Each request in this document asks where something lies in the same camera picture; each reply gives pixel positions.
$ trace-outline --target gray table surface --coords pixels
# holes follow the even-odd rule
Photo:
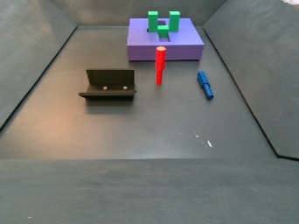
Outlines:
[[[127,27],[81,27],[0,134],[0,158],[274,158],[208,36],[202,61],[127,61]],[[89,102],[87,68],[134,68],[133,102]],[[197,81],[204,70],[216,99]]]
[[[2,223],[298,223],[298,163],[276,158],[200,31],[202,62],[168,62],[161,87],[155,63],[126,60],[127,28],[77,31],[2,133]],[[87,67],[135,69],[131,104],[86,103]]]

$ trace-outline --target green u-shaped block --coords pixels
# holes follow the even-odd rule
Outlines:
[[[170,24],[158,24],[158,11],[149,11],[149,32],[158,32],[161,38],[169,37],[169,32],[178,32],[181,26],[181,12],[170,11]]]

